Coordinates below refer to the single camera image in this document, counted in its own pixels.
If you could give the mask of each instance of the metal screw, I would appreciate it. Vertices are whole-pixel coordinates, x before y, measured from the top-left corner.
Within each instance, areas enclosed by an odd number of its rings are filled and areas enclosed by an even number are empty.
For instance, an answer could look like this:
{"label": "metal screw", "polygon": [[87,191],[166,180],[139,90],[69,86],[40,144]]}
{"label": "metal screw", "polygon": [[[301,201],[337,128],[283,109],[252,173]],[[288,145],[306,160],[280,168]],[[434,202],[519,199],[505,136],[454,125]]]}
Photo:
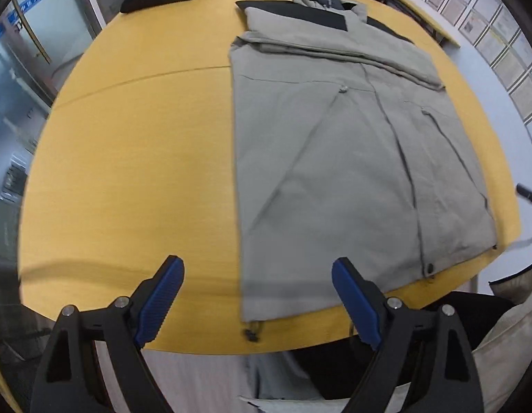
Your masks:
{"label": "metal screw", "polygon": [[388,304],[392,309],[399,309],[404,305],[402,300],[396,297],[388,298],[388,300],[386,300],[386,304]]}
{"label": "metal screw", "polygon": [[115,300],[115,307],[126,307],[128,306],[129,302],[130,302],[130,298],[128,297],[118,297]]}
{"label": "metal screw", "polygon": [[455,313],[455,308],[450,305],[444,305],[441,307],[441,311],[448,317],[451,317]]}
{"label": "metal screw", "polygon": [[65,306],[63,309],[61,309],[61,314],[68,317],[69,315],[72,315],[75,311],[75,306],[68,305]]}

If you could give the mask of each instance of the jacket sleeve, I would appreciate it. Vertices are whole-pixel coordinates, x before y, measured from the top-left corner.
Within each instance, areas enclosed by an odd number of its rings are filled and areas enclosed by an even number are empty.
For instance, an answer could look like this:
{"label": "jacket sleeve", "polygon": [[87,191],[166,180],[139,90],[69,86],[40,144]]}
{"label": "jacket sleeve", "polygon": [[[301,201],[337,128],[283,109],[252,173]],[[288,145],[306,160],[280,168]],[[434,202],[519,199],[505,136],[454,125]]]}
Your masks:
{"label": "jacket sleeve", "polygon": [[520,305],[532,292],[532,265],[514,275],[490,282],[493,294]]}

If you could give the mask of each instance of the gray jacket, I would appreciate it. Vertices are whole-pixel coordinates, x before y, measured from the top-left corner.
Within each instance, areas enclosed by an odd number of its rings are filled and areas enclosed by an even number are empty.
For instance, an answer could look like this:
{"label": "gray jacket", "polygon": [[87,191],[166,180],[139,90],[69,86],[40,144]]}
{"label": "gray jacket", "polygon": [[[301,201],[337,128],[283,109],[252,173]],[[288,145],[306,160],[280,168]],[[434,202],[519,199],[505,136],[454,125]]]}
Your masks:
{"label": "gray jacket", "polygon": [[244,321],[338,305],[340,256],[389,291],[496,244],[427,53],[351,11],[348,31],[245,12],[230,51]]}

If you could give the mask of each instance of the person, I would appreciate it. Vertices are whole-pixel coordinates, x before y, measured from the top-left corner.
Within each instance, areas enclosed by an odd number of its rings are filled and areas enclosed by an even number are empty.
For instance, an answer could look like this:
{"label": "person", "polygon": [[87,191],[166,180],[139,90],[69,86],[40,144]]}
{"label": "person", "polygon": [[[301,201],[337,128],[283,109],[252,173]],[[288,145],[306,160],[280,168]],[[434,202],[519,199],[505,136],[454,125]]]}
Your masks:
{"label": "person", "polygon": [[[532,264],[491,282],[490,288],[494,295],[450,292],[424,309],[437,310],[449,304],[459,314],[473,350],[486,413],[532,411]],[[400,411],[417,351],[412,344],[386,413]],[[257,399],[247,401],[266,413],[300,411],[298,401],[304,400],[303,411],[317,403],[318,411],[338,413],[358,386],[372,357],[371,348],[361,343],[358,336],[289,353],[251,357],[254,368],[261,368],[262,376],[268,375],[259,377],[262,387],[267,386],[268,390],[258,390]],[[281,373],[283,384],[264,384],[266,379],[271,381]],[[285,394],[287,390],[292,391],[293,397]],[[276,400],[294,399],[295,394],[297,399],[290,405]]]}

